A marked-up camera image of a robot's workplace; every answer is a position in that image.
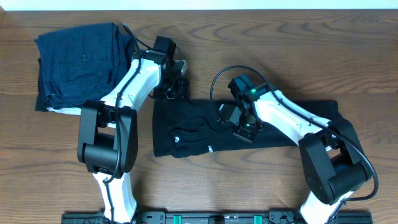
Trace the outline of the black polo shirt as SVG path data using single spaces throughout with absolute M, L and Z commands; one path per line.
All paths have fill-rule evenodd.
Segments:
M 238 139 L 233 136 L 233 125 L 220 121 L 210 100 L 155 100 L 152 135 L 156 157 L 183 158 L 210 152 L 296 145 L 267 123 L 252 143 Z

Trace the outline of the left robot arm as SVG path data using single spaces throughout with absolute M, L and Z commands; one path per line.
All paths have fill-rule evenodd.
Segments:
M 148 96 L 187 101 L 186 61 L 174 60 L 177 44 L 157 36 L 153 47 L 135 48 L 131 67 L 115 89 L 88 100 L 80 115 L 77 156 L 99 184 L 105 209 L 97 214 L 65 214 L 62 223 L 131 223 L 137 202 L 130 171 L 138 150 L 137 112 Z

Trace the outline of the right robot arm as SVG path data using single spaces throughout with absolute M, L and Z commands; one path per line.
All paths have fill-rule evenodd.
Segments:
M 253 142 L 269 124 L 299 147 L 310 194 L 299 210 L 297 223 L 341 223 L 338 213 L 353 201 L 355 191 L 377 179 L 353 125 L 317 116 L 287 99 L 269 82 L 254 85 L 247 75 L 232 79 L 228 88 L 237 102 L 220 115 L 235 125 L 233 135 Z

